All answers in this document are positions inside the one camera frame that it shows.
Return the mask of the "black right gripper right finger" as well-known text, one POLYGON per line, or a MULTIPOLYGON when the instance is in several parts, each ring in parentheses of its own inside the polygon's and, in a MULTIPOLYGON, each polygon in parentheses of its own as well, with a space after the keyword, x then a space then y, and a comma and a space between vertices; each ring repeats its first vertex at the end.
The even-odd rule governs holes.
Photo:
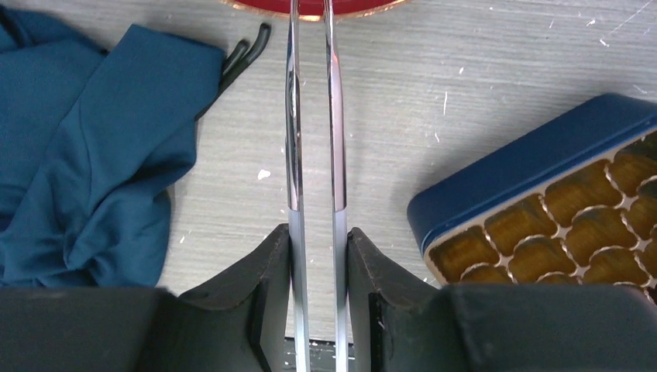
POLYGON ((656 307, 612 285, 435 288, 348 235, 358 371, 654 371, 656 307))

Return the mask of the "clear plastic metal tongs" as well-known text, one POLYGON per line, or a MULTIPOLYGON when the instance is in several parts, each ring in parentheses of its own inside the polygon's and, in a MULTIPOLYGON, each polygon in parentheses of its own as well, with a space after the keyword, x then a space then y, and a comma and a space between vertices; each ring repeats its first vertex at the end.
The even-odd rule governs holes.
MULTIPOLYGON (((347 191, 346 145, 342 77, 335 41, 334 3, 324 8, 327 60, 328 108, 332 174, 332 248, 335 295, 335 368, 349 370, 348 284, 347 284, 347 191)), ((304 227, 304 189, 302 176, 301 96, 298 53, 299 3, 292 1, 287 37, 285 81, 286 172, 288 228, 291 240, 291 280, 294 296, 294 345, 296 368, 311 369, 309 353, 306 239, 304 227)))

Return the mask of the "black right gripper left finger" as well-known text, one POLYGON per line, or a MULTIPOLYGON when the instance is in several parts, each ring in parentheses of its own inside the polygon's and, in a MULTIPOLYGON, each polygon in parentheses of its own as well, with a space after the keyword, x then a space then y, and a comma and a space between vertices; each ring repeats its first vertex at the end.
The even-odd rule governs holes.
POLYGON ((3 371, 279 371, 290 290, 281 224, 183 294, 162 288, 4 288, 3 371))

